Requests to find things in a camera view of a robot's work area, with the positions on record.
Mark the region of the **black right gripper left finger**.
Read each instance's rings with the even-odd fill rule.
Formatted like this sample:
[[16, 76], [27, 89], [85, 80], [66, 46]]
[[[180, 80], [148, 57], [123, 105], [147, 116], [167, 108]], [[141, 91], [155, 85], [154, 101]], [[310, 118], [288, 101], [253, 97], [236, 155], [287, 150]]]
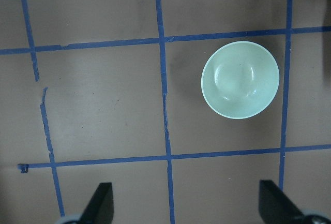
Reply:
[[112, 223], [112, 183], [100, 183], [79, 219], [79, 223]]

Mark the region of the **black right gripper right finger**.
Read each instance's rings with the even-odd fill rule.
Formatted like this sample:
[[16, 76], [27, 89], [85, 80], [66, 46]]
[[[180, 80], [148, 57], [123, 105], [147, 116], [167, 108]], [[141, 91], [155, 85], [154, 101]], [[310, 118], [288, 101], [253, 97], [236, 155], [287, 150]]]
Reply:
[[259, 182], [259, 214], [264, 223], [302, 223], [304, 214], [272, 180]]

